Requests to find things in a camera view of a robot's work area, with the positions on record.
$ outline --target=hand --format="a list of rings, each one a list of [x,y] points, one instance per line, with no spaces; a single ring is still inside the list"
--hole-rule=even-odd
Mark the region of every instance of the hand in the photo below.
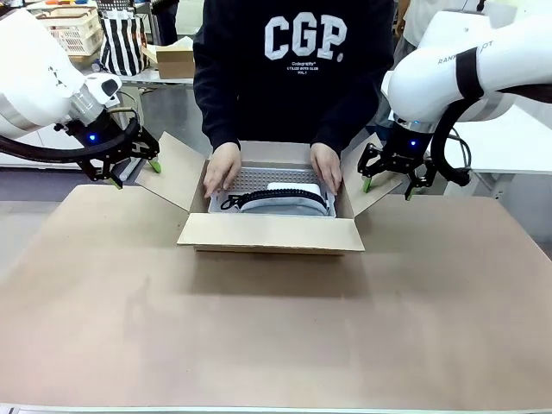
[[[402,19],[400,22],[397,22],[397,27],[395,27],[395,35],[400,39],[405,32],[405,19]]]
[[[321,142],[312,144],[310,163],[317,172],[318,178],[326,183],[334,195],[337,195],[337,190],[342,184],[342,170],[337,152]]]
[[[240,172],[240,168],[242,168],[242,154],[236,143],[226,142],[217,148],[205,174],[205,198],[209,198],[221,187],[228,190]]]

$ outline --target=black sweatshirt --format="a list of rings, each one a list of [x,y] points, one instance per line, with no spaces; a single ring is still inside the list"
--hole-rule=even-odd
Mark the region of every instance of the black sweatshirt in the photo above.
[[[378,109],[393,0],[205,0],[196,101],[224,142],[322,142],[340,153]]]

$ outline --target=black pants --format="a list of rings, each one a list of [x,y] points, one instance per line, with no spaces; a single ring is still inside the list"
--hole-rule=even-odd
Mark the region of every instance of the black pants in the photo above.
[[[157,15],[157,23],[159,24],[159,34],[161,37],[161,46],[172,45],[179,38],[176,35],[176,14],[179,11],[179,4],[161,11]]]

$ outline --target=black and white striped bag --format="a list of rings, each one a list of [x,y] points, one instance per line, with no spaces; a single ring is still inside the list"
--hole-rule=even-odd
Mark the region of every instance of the black and white striped bag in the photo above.
[[[120,76],[134,76],[147,67],[147,57],[141,47],[146,46],[144,23],[139,17],[128,20],[100,19],[103,43],[100,63],[108,72]]]

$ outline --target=cardboard box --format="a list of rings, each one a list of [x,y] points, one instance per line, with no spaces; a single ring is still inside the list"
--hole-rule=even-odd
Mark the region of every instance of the cardboard box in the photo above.
[[[156,64],[161,79],[193,78],[196,64],[190,47],[142,47],[142,52]]]
[[[162,173],[142,169],[136,183],[185,210],[179,245],[203,251],[344,254],[365,248],[354,219],[398,186],[391,172],[375,177],[368,194],[356,164],[367,142],[342,159],[343,183],[336,200],[337,218],[207,213],[203,180],[208,161],[165,133],[160,139]],[[271,168],[310,168],[309,146],[281,142],[242,142],[242,164]]]

